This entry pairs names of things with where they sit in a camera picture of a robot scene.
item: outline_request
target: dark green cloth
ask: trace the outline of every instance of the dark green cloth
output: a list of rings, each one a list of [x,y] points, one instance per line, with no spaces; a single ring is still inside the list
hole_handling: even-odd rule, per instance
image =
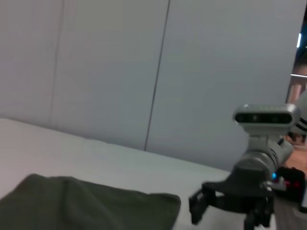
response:
[[[0,229],[169,230],[179,210],[176,195],[33,174],[0,201]]]

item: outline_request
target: white wall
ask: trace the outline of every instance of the white wall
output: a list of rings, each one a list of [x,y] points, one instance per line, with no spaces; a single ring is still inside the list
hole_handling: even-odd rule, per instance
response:
[[[171,0],[147,151],[230,169],[245,103],[284,103],[305,0]]]
[[[0,1],[0,116],[45,125],[61,0]]]
[[[144,149],[167,1],[66,0],[52,125]]]
[[[167,5],[0,1],[0,116],[143,149]],[[233,110],[285,100],[305,5],[171,0],[147,150],[229,169]]]

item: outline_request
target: gray robot arm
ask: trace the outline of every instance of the gray robot arm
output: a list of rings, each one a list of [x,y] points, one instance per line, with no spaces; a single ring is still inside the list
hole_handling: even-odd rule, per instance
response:
[[[214,206],[246,213],[245,230],[260,224],[269,227],[274,206],[272,175],[294,150],[283,135],[306,134],[307,92],[295,104],[241,106],[233,120],[249,134],[248,148],[226,180],[205,182],[189,198],[191,222],[198,224],[207,207]]]

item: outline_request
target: table surface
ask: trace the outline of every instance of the table surface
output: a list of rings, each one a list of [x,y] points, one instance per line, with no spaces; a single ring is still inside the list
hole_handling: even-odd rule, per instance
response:
[[[182,203],[176,230],[243,229],[245,215],[213,207],[208,208],[200,225],[190,223],[189,196],[204,181],[223,180],[229,172],[0,119],[0,197],[31,173],[73,176],[146,193],[176,194]],[[270,229],[276,229],[274,218]]]

